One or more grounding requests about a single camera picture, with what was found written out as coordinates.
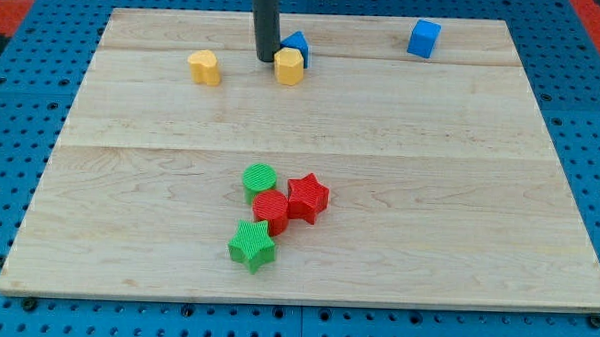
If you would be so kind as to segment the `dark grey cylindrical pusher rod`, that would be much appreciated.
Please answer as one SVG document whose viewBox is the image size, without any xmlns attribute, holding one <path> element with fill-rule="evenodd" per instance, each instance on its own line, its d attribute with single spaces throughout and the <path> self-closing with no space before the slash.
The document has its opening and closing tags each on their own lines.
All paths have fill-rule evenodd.
<svg viewBox="0 0 600 337">
<path fill-rule="evenodd" d="M 273 62 L 280 48 L 279 0 L 252 0 L 256 55 L 262 62 Z"/>
</svg>

